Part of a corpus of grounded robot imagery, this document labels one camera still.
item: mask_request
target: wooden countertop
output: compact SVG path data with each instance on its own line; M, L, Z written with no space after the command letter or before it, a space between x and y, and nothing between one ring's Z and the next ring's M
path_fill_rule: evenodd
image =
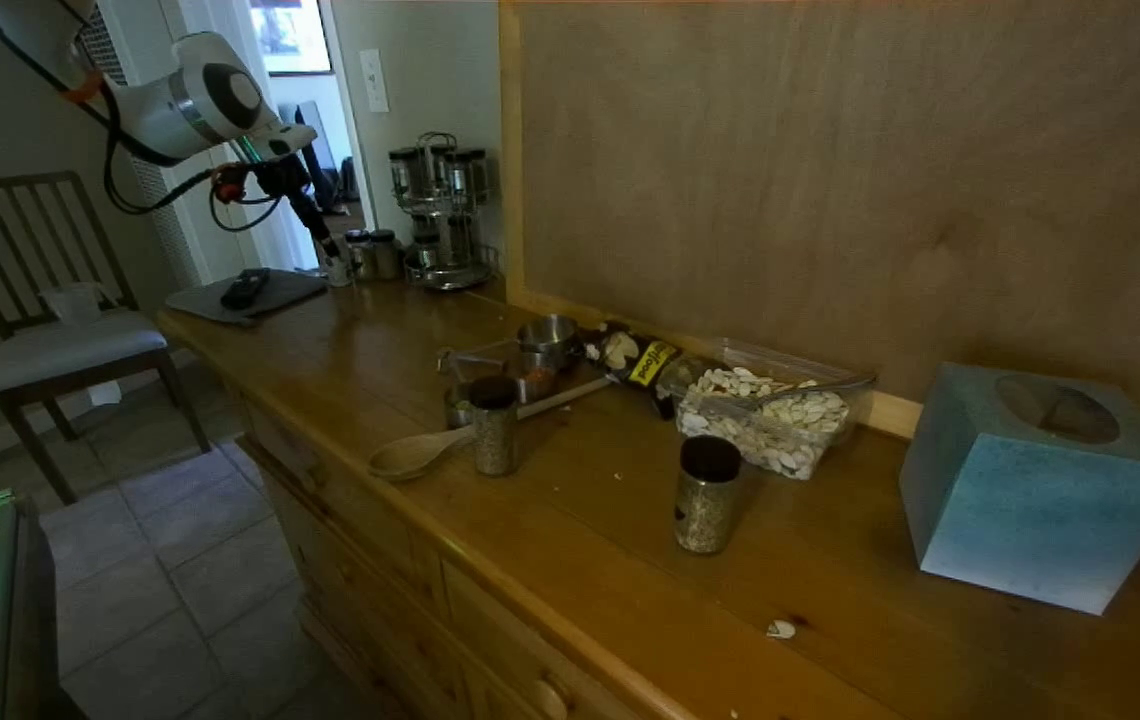
M440 429L440 349L509 339L489 298L346 290L221 327L163 315L223 379L339 457ZM903 440L857 429L808 483L750 479L725 557L671 544L677 429L631 387L521 425L521 470L453 451L369 479L547 636L671 715L1140 715L1140 570L1109 618L925 578L900 509ZM767 641L767 621L799 636Z

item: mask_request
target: chair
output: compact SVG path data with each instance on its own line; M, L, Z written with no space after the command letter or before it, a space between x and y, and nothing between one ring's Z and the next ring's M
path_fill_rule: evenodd
M98 290L98 305L84 322L55 322L47 309L55 290ZM58 395L144 370L158 374L169 401L209 451L209 436L177 379L169 338L135 311L78 176L0 176L0 413L63 505L76 493L23 410L43 403L58 436L76 440Z

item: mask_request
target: wooden wall panel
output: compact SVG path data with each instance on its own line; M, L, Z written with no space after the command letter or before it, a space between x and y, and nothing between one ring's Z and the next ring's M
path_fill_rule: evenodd
M1140 0L502 3L516 298L1140 403Z

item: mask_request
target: tissue box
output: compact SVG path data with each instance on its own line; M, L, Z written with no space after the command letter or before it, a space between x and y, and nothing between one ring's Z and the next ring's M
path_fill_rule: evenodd
M1101 618L1140 559L1140 416L1105 385L947 364L900 493L925 572Z

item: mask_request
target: coffee maker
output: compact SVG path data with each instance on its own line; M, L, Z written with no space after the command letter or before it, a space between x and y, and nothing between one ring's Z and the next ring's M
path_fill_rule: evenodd
M456 149L446 133L424 133L421 146L395 149L395 204L410 217L407 267L433 291L483 283L475 208L483 197L483 149Z

